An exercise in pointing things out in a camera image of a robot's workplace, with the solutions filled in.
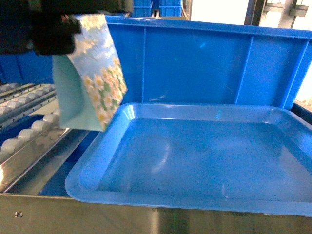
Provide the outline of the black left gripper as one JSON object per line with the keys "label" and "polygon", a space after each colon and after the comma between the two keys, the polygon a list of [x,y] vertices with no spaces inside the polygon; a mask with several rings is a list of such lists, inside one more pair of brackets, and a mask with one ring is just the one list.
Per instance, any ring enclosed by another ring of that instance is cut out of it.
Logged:
{"label": "black left gripper", "polygon": [[132,12],[131,0],[2,0],[0,53],[67,55],[81,33],[75,17],[85,14]]}

